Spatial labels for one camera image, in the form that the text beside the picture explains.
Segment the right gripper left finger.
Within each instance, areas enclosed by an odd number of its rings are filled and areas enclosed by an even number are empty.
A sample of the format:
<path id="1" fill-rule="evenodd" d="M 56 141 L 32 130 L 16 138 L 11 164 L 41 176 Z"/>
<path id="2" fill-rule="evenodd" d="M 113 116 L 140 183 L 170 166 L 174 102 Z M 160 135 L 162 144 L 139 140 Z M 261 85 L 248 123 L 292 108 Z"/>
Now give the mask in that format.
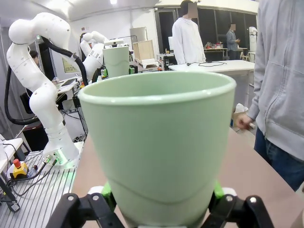
<path id="1" fill-rule="evenodd" d="M 81 228 L 87 221 L 95 221 L 100 228 L 123 228 L 115 214 L 116 201 L 109 183 L 94 186 L 84 196 L 66 193 L 59 200 L 46 227 Z"/>

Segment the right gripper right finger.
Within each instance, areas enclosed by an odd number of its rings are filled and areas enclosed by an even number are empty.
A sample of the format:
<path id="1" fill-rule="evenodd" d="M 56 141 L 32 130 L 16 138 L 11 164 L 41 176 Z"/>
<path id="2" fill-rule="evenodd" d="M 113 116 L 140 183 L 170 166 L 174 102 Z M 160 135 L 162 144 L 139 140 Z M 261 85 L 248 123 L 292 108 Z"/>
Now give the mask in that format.
<path id="1" fill-rule="evenodd" d="M 240 199 L 232 188 L 223 188 L 216 182 L 208 206 L 209 215 L 203 228 L 223 228 L 235 223 L 239 228 L 273 228 L 263 200 L 257 195 Z"/>

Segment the collaborator's right hand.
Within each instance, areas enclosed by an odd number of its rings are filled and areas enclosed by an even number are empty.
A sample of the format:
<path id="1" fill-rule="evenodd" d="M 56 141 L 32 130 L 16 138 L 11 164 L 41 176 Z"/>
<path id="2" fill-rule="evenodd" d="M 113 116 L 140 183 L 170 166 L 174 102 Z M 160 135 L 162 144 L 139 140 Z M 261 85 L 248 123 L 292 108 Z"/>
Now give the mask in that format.
<path id="1" fill-rule="evenodd" d="M 239 115 L 236 120 L 236 125 L 240 129 L 248 130 L 252 128 L 252 123 L 253 120 L 247 114 Z"/>

